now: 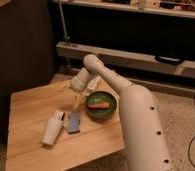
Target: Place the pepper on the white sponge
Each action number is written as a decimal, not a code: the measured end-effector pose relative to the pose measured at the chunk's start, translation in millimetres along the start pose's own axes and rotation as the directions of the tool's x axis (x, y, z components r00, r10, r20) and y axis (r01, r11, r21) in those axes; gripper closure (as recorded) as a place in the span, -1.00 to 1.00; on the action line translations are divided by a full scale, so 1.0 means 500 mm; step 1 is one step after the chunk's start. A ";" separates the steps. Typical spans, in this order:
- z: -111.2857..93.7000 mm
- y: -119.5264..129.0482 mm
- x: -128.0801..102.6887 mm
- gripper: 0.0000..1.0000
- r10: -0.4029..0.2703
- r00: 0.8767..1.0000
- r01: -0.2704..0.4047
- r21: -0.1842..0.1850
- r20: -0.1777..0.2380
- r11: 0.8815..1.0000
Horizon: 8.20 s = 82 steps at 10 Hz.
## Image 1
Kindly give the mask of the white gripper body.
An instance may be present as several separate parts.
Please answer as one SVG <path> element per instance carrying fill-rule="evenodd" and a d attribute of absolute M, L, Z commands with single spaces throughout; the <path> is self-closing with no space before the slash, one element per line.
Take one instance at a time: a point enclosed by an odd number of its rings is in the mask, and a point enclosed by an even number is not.
<path fill-rule="evenodd" d="M 71 79 L 70 87 L 76 92 L 86 90 L 88 93 L 93 93 L 96 91 L 99 82 L 99 75 L 89 72 L 86 68 L 82 68 L 79 73 Z"/>

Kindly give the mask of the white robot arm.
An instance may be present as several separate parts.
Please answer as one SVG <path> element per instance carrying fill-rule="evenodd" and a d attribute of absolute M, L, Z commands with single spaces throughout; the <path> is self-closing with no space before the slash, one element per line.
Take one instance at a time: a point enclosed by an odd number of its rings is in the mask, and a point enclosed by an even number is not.
<path fill-rule="evenodd" d="M 96 55 L 86 55 L 83 64 L 71 80 L 74 91 L 84 91 L 89 81 L 99 75 L 119 95 L 119 116 L 129 171 L 172 171 L 153 93 L 110 70 Z"/>

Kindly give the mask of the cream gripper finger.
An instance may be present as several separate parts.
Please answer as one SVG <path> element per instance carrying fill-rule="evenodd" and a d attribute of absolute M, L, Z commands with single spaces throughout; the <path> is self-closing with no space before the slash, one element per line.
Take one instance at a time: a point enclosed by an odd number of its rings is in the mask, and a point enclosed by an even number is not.
<path fill-rule="evenodd" d="M 74 98 L 73 111 L 77 111 L 81 103 L 81 93 L 77 93 Z"/>
<path fill-rule="evenodd" d="M 82 93 L 82 95 L 81 95 L 81 102 L 84 103 L 88 96 L 89 96 L 89 94 L 87 92 Z"/>

